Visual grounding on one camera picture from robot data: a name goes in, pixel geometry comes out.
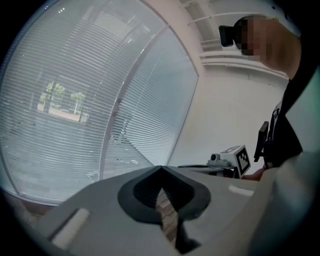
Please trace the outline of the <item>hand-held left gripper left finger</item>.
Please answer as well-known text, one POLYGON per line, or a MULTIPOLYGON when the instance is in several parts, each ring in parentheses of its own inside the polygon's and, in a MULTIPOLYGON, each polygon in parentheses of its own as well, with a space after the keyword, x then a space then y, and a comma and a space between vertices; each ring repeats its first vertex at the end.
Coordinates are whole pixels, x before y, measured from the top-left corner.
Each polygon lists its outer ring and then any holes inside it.
POLYGON ((180 256, 157 224, 137 222, 118 202, 143 168, 92 183, 51 209, 28 234, 49 256, 180 256))

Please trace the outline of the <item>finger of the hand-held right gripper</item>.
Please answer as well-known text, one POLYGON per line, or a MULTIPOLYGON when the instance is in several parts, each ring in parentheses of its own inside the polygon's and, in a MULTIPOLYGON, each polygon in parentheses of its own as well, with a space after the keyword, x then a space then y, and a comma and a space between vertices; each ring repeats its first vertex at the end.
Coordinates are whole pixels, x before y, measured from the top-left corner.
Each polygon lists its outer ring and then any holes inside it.
POLYGON ((210 166, 210 165, 180 165, 180 169, 186 169, 188 171, 197 172, 201 174, 206 174, 210 176, 223 176, 224 168, 210 166))

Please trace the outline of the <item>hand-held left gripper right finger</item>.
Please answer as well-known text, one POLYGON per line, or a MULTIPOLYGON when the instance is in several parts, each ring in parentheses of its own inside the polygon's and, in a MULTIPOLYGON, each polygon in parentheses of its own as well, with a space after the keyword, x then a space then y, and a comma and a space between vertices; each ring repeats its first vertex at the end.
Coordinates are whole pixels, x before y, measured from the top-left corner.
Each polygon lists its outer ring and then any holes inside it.
POLYGON ((165 189, 177 206, 176 245, 161 256, 253 256, 254 235, 266 208, 269 174, 260 181, 163 167, 165 189))

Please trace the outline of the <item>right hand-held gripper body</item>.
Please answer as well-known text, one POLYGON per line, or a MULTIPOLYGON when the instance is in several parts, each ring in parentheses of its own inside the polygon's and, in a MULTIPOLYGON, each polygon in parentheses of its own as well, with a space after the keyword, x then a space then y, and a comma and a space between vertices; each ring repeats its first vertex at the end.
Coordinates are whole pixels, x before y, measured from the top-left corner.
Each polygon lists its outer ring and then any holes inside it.
POLYGON ((245 145, 233 146, 220 153, 213 153, 207 161, 210 167, 231 170, 232 177, 241 179, 251 167, 245 145))

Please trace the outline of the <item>person's right forearm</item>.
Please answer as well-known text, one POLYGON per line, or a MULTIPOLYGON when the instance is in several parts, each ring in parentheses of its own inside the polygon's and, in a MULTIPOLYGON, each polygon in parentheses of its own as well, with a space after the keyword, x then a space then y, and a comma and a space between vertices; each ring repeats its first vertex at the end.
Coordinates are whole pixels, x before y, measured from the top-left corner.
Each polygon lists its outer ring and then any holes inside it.
POLYGON ((264 168, 258 169, 253 174, 246 174, 242 177, 243 180, 250 180, 250 181, 260 181, 263 173, 265 172, 264 168))

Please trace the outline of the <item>black chest device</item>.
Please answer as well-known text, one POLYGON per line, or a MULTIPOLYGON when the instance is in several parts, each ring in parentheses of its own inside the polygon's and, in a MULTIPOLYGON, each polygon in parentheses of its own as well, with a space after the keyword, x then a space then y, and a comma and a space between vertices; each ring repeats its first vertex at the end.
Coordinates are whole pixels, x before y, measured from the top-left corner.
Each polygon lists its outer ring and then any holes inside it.
POLYGON ((260 157, 263 156, 264 145, 268 138, 268 131, 269 131, 269 122, 265 121, 258 131, 257 144, 256 144, 255 153, 253 156, 255 163, 258 162, 260 157))

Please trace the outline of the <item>person's black clothing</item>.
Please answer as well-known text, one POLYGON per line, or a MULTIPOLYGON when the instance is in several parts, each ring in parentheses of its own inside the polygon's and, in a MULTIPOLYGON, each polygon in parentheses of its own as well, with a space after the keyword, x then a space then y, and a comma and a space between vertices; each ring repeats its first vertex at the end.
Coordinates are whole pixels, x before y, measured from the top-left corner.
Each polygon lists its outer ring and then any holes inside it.
POLYGON ((320 151, 320 51, 301 36, 301 60, 272 113, 267 166, 276 168, 301 152, 320 151))

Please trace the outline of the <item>wooden planter with plants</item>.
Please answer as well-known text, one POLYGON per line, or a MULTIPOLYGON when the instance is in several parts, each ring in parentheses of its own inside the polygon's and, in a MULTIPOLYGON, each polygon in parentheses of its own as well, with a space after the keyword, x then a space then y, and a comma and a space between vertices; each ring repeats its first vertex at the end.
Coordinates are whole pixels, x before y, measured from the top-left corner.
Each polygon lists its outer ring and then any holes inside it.
POLYGON ((50 82, 41 93, 37 110, 60 118, 86 123, 88 109, 83 92, 72 92, 57 82, 50 82))

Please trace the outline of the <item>grey metal window post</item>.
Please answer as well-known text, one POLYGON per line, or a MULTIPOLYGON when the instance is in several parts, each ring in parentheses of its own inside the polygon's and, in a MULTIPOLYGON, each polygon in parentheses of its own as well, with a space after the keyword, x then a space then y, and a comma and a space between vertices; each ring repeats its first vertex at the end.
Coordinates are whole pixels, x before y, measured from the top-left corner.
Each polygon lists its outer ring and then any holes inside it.
POLYGON ((157 32, 154 37, 150 40, 150 42, 145 46, 145 48, 141 51, 139 56, 137 57, 136 61, 132 65, 132 68, 130 69, 128 75, 126 76, 125 80, 122 83, 122 86, 117 94, 117 97, 115 99, 115 102, 113 104, 110 117, 108 119, 108 123, 106 126, 104 138, 103 138, 103 143, 101 147, 101 154, 100 154, 100 161, 99 161, 99 174, 98 174, 98 180, 102 180, 104 178, 104 168, 105 168, 105 159, 106 159, 106 154, 107 154, 107 149, 108 149, 108 143, 110 140, 111 136, 111 131, 115 122, 115 118, 120 106, 120 103, 117 103, 117 99, 122 99, 125 92, 127 91, 130 82, 132 78, 134 77, 135 73, 137 72, 139 66, 149 53, 149 51, 152 49, 152 47, 155 45, 155 43, 158 41, 160 36, 170 27, 170 25, 167 23, 163 28, 160 29, 159 32, 157 32))

